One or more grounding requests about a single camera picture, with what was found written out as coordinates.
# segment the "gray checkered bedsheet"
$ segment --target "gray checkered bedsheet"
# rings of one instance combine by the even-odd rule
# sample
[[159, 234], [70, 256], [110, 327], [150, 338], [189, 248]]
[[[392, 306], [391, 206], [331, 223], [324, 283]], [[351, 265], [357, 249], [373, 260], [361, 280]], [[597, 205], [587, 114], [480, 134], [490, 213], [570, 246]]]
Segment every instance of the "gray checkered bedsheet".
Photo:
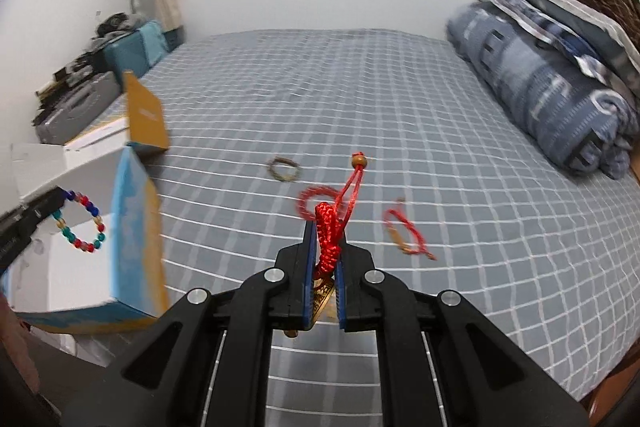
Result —
[[[636, 180], [566, 178], [447, 42], [386, 30], [231, 34], [183, 45], [144, 82], [172, 140], [148, 172], [173, 300], [271, 266], [302, 237], [300, 190], [340, 187], [362, 150], [370, 162], [347, 236], [378, 267], [425, 293], [458, 289], [576, 398], [638, 336]], [[270, 178], [276, 155], [303, 166], [299, 182]], [[437, 261], [386, 235], [383, 211], [400, 197]], [[80, 344], [107, 360], [131, 337]], [[295, 340], [275, 332], [268, 424], [381, 425], [376, 364], [373, 334], [340, 333], [331, 319]]]

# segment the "brown bracelet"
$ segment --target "brown bracelet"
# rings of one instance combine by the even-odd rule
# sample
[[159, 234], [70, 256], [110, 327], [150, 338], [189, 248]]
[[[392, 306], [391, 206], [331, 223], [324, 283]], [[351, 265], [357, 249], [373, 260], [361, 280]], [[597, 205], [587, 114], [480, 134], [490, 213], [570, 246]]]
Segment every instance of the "brown bracelet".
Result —
[[[275, 169], [277, 164], [293, 167], [296, 171], [293, 174], [279, 174]], [[276, 156], [273, 160], [267, 163], [267, 170], [269, 171], [269, 174], [279, 182], [294, 182], [300, 178], [300, 173], [302, 172], [302, 168], [298, 163], [290, 160], [289, 158], [281, 158], [280, 156]]]

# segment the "cardboard box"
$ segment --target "cardboard box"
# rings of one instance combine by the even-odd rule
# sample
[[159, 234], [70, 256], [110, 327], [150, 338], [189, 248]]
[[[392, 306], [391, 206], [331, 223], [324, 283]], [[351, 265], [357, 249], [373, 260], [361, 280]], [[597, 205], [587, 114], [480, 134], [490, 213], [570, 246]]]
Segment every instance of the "cardboard box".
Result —
[[[138, 158], [169, 147], [159, 100], [132, 73], [127, 110], [68, 145], [14, 144], [12, 190], [31, 201], [52, 187], [87, 195], [106, 240], [93, 253], [73, 247], [47, 217], [2, 280], [14, 311], [51, 333], [106, 333], [145, 327], [169, 306], [162, 269], [159, 198]], [[92, 216], [68, 201], [63, 219], [84, 241]]]

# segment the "stack of bedding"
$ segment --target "stack of bedding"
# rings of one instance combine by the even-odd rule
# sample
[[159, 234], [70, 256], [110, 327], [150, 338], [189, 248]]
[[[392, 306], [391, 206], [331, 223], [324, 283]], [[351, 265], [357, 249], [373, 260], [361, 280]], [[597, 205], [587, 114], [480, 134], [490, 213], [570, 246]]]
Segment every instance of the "stack of bedding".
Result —
[[570, 174], [601, 169], [618, 179], [640, 131], [639, 6], [479, 0], [447, 33], [549, 160]]

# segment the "blue blanket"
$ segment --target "blue blanket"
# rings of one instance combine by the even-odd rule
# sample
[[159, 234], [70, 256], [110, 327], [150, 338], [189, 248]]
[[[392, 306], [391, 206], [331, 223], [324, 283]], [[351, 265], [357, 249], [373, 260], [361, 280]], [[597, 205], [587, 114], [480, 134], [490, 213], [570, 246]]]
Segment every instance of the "blue blanket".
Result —
[[465, 7], [447, 33], [555, 165], [573, 174], [600, 168], [615, 179], [626, 173], [638, 117], [615, 90], [582, 74], [490, 2]]

